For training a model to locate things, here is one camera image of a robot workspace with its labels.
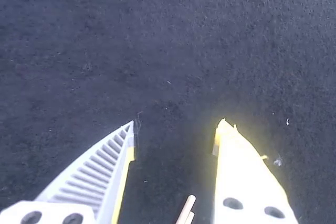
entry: gray fabric surface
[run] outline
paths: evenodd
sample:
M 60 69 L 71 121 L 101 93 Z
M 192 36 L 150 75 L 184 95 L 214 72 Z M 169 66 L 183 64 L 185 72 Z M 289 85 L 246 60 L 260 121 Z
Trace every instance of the gray fabric surface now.
M 334 223 L 335 2 L 0 0 L 0 206 L 138 119 L 120 223 L 174 223 L 189 193 L 209 223 L 225 117 L 300 223 Z

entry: white speck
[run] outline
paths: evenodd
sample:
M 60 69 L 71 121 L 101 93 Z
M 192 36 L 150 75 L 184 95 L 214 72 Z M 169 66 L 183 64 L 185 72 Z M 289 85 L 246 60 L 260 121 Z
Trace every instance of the white speck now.
M 279 157 L 273 162 L 274 165 L 281 166 L 282 165 L 282 157 Z

